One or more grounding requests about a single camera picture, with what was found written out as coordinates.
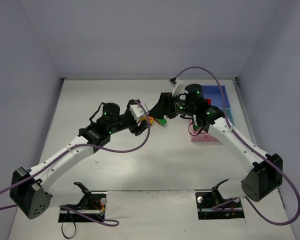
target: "wall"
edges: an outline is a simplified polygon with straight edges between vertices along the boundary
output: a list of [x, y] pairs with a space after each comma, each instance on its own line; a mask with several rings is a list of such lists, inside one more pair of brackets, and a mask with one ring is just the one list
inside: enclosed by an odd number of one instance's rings
[[62, 77], [131, 79], [237, 77], [279, 0], [20, 2]]
[[[17, 0], [0, 0], [0, 190], [13, 171], [37, 163], [60, 92], [55, 67]], [[0, 207], [11, 205], [9, 194]], [[16, 208], [0, 211], [7, 239]]]
[[[300, 191], [300, 0], [281, 0], [239, 78], [258, 144], [284, 160], [284, 171]], [[296, 197], [281, 187], [287, 214]], [[300, 218], [292, 225], [300, 239]]]

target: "white wall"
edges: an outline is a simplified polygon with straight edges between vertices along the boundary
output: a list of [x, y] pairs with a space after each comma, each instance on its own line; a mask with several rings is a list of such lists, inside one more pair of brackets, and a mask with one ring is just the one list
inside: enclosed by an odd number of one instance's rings
[[[237, 77], [279, 0], [20, 0], [62, 77]], [[205, 77], [193, 70], [184, 77]]]
[[[281, 0], [239, 78], [258, 144], [284, 160], [284, 171], [300, 191], [300, 0]], [[281, 187], [289, 217], [297, 209], [293, 191]], [[292, 225], [300, 240], [300, 218]]]
[[[0, 190], [13, 171], [37, 163], [60, 91], [55, 67], [17, 0], [0, 0]], [[13, 204], [9, 194], [0, 207]], [[0, 211], [0, 240], [16, 209]]]

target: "gray wall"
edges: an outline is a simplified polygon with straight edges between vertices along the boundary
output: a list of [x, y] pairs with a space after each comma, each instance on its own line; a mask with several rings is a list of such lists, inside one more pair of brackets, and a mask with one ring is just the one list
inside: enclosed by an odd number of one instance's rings
[[20, 2], [62, 77], [160, 78], [237, 77], [279, 0]]
[[[60, 85], [20, 3], [0, 0], [0, 190], [16, 168], [39, 161]], [[10, 204], [3, 194], [0, 207]], [[0, 240], [8, 238], [15, 212], [0, 211]]]
[[[300, 0], [281, 0], [239, 79], [258, 144], [284, 160], [300, 191]], [[281, 187], [289, 217], [296, 197]], [[292, 225], [300, 239], [300, 218]]]

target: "yellow object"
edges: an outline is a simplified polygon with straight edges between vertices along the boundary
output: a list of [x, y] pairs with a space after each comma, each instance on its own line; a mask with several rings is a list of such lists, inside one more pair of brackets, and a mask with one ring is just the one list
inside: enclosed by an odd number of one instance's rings
[[[140, 118], [140, 121], [147, 120], [146, 116]], [[154, 123], [154, 118], [152, 116], [149, 116], [150, 124], [152, 125]]]

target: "white table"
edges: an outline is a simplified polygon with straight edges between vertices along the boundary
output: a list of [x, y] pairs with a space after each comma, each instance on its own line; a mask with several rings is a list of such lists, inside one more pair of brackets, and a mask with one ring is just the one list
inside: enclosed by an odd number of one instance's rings
[[[183, 81], [186, 85], [215, 85], [212, 80]], [[233, 82], [222, 80], [221, 84], [225, 85], [235, 126], [250, 138]], [[66, 80], [40, 161], [69, 143], [79, 128], [86, 127], [100, 102], [117, 103], [123, 112], [130, 99], [140, 99], [151, 109], [161, 92], [170, 91], [171, 86], [164, 80]], [[119, 132], [111, 136], [107, 147], [131, 149], [145, 135]], [[62, 190], [82, 182], [90, 190], [108, 191], [106, 217], [119, 220], [120, 225], [78, 223], [74, 240], [295, 239], [290, 226], [266, 223], [245, 200], [245, 219], [198, 220], [194, 190], [208, 190], [224, 179], [244, 177], [239, 161], [225, 146], [219, 142], [191, 142], [188, 121], [177, 117], [168, 119], [166, 127], [155, 124], [140, 150], [125, 154], [98, 151], [64, 174], [53, 188]], [[287, 220], [277, 191], [256, 206], [273, 221]], [[18, 210], [9, 240], [64, 239], [58, 215], [55, 207], [28, 220]]]

